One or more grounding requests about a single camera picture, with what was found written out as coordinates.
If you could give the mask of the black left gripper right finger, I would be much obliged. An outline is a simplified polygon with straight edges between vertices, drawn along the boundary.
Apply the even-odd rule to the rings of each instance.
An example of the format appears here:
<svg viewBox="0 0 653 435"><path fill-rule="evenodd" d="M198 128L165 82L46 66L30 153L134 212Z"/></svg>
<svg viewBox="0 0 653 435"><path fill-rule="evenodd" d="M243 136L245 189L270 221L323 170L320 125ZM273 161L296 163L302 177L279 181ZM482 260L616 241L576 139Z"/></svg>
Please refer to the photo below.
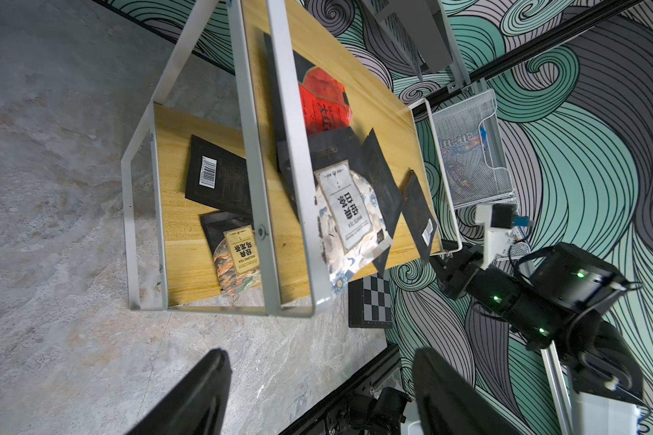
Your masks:
<svg viewBox="0 0 653 435"><path fill-rule="evenodd" d="M415 351L415 401L425 434L518 434L433 348Z"/></svg>

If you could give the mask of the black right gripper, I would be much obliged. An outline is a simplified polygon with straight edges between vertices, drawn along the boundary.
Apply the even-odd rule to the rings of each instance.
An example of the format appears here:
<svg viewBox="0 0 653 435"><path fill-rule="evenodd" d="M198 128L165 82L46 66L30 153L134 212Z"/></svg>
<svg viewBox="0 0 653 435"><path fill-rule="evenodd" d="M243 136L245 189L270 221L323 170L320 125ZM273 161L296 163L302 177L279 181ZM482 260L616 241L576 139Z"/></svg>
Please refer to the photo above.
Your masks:
<svg viewBox="0 0 653 435"><path fill-rule="evenodd" d="M469 284L482 270L480 264L483 259L481 246L463 246L448 257L431 257L431 267L442 294L452 300L466 295Z"/></svg>

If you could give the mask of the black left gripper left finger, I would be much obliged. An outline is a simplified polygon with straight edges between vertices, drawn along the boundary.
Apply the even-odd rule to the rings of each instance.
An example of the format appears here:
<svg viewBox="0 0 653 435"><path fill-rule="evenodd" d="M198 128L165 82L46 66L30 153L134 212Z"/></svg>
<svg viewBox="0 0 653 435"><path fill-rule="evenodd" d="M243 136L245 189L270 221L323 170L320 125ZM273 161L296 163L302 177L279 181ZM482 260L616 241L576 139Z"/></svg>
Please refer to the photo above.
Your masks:
<svg viewBox="0 0 653 435"><path fill-rule="evenodd" d="M228 353L210 350L129 433L221 433L231 374Z"/></svg>

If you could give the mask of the black tea bag back side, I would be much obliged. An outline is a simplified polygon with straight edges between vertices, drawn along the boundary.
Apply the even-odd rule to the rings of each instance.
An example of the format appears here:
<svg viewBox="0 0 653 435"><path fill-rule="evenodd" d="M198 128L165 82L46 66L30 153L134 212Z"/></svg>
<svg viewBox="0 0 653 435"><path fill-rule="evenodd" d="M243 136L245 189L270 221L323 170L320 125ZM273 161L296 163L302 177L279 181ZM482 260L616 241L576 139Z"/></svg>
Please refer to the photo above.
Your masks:
<svg viewBox="0 0 653 435"><path fill-rule="evenodd" d="M429 263L437 224L417 175L409 170L403 190L403 215L415 243L421 263Z"/></svg>

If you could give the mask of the red tea bag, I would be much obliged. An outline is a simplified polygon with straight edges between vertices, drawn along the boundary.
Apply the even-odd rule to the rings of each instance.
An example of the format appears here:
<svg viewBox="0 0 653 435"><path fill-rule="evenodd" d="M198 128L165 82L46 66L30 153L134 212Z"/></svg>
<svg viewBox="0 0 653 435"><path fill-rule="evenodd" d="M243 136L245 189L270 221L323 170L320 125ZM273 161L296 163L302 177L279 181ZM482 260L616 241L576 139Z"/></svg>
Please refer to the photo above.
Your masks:
<svg viewBox="0 0 653 435"><path fill-rule="evenodd" d="M323 69L308 68L299 94L308 136L350 126L353 112L346 89Z"/></svg>

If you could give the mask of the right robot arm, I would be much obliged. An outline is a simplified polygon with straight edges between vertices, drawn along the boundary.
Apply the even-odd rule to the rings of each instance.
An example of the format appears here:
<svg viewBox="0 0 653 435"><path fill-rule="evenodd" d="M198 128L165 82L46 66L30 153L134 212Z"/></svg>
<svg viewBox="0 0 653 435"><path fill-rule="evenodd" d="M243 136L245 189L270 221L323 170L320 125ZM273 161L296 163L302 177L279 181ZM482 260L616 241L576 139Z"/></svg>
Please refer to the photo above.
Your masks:
<svg viewBox="0 0 653 435"><path fill-rule="evenodd" d="M609 321L642 290L616 266L572 244L510 260L505 272L468 246L431 265L443 294L470 297L542 354L562 434L653 434L653 387L625 327Z"/></svg>

